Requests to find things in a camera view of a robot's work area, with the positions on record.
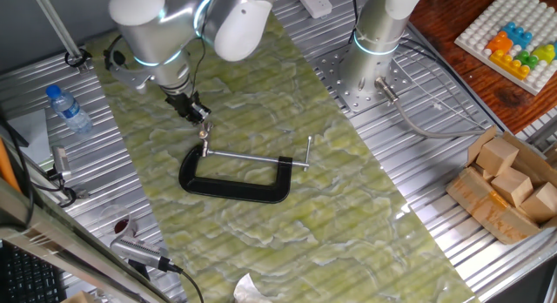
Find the small tool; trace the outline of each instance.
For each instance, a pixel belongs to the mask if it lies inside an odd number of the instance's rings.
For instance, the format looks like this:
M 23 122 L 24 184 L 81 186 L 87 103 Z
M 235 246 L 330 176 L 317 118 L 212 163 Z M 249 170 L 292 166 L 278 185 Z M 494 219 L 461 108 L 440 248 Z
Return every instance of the small tool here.
M 292 167 L 303 167 L 304 171 L 309 168 L 309 155 L 312 137 L 307 139 L 307 150 L 305 152 L 305 162 L 294 161 L 292 158 L 279 157 L 269 158 L 247 154 L 238 154 L 230 151 L 214 151 L 209 148 L 210 131 L 212 124 L 201 124 L 199 138 L 203 144 L 195 146 L 187 154 L 180 167 L 178 180 L 184 190 L 189 193 L 201 194 L 225 199 L 239 199 L 259 203 L 278 203 L 286 199 L 290 192 L 290 181 Z M 243 182 L 217 180 L 211 178 L 196 177 L 195 172 L 198 168 L 200 158 L 212 155 L 219 155 L 228 158 L 250 159 L 266 163 L 276 163 L 278 165 L 277 177 L 272 185 L 254 185 Z

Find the robotic arm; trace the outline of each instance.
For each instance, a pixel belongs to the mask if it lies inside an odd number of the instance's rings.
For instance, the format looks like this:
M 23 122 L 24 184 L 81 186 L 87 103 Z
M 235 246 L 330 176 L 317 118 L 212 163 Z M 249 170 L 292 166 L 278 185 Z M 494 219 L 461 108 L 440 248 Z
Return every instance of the robotic arm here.
M 166 102 L 193 124 L 211 111 L 199 102 L 184 47 L 201 37 L 227 61 L 248 57 L 258 46 L 274 0 L 110 0 L 109 12 L 142 70 L 122 66 L 112 45 L 106 66 L 119 81 L 138 91 L 152 81 Z
M 339 66 L 347 92 L 375 93 L 374 81 L 387 77 L 393 52 L 419 0 L 369 0 L 356 24 L 350 50 Z M 125 58 L 105 52 L 106 68 L 138 91 L 158 84 L 166 102 L 193 124 L 211 111 L 199 101 L 184 47 L 201 37 L 224 60 L 248 57 L 258 46 L 274 0 L 111 0 L 109 12 L 143 66 L 130 71 Z

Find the keyboard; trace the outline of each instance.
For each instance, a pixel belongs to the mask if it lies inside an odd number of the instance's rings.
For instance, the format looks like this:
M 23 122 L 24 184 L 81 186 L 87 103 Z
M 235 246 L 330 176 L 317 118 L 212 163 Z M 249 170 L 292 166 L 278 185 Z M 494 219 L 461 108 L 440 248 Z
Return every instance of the keyboard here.
M 6 303 L 59 303 L 66 299 L 61 271 L 0 241 L 0 298 Z

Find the plastic bottle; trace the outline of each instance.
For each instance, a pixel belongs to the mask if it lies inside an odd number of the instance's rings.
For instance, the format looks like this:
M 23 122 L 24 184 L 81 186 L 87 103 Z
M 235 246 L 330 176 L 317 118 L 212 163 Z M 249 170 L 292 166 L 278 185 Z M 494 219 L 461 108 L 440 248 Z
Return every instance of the plastic bottle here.
M 61 91 L 57 85 L 46 88 L 46 95 L 50 99 L 50 107 L 62 118 L 70 130 L 75 133 L 87 133 L 93 127 L 93 123 L 77 100 L 71 93 Z

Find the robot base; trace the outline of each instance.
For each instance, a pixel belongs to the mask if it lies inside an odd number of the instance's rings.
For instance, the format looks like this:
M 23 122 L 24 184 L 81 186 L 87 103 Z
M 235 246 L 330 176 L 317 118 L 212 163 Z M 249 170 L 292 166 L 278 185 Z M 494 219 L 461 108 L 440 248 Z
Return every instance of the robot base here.
M 354 94 L 346 90 L 342 80 L 339 79 L 339 61 L 346 54 L 349 47 L 350 45 L 347 45 L 325 54 L 323 57 L 312 61 L 311 64 L 321 72 L 316 71 L 327 90 L 331 93 L 336 93 L 339 100 L 348 110 L 358 113 L 369 109 L 379 102 L 385 101 L 386 97 L 381 92 L 376 91 L 362 91 Z M 412 86 L 411 79 L 400 69 L 394 60 L 391 61 L 390 72 L 390 75 L 386 76 L 386 80 L 397 93 L 402 93 Z

